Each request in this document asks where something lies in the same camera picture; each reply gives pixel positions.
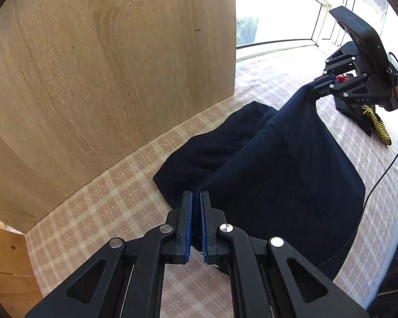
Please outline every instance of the checkered tablecloth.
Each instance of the checkered tablecloth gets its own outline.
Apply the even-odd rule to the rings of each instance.
[[[175,126],[79,189],[27,234],[28,251],[43,295],[48,294],[113,237],[131,240],[165,221],[169,206],[152,181],[166,158],[189,138],[219,126],[230,113],[256,100],[279,109],[303,84],[321,75],[327,56],[310,46],[244,60],[236,66],[235,94]],[[336,111],[333,97],[317,110],[368,190],[391,162],[398,146],[368,137]],[[397,140],[389,125],[392,140]],[[363,304],[387,257],[398,220],[398,165],[373,193],[358,235],[335,279]],[[167,266],[161,316],[231,317],[228,276],[203,263],[192,250],[185,266]]]

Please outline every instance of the navy blue cloth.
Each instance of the navy blue cloth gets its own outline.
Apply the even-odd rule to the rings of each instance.
[[[227,222],[261,239],[280,236],[313,264],[332,257],[353,233],[365,187],[300,88],[279,110],[252,102],[216,130],[190,139],[154,176],[172,208],[195,195],[192,244],[200,248],[198,193],[209,191]],[[321,267],[334,278],[346,257]]]

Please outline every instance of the metal screw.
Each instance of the metal screw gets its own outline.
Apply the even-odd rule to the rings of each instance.
[[[273,245],[275,248],[280,248],[284,244],[284,240],[280,237],[272,237],[270,239],[270,244]]]
[[[233,226],[231,226],[229,223],[223,223],[220,226],[220,230],[221,230],[221,232],[229,233],[233,230]]]
[[[161,227],[159,227],[159,230],[162,233],[169,233],[172,231],[172,226],[166,223],[166,224],[162,225]]]
[[[109,246],[112,248],[119,248],[122,246],[122,240],[120,238],[113,238],[109,241]]]

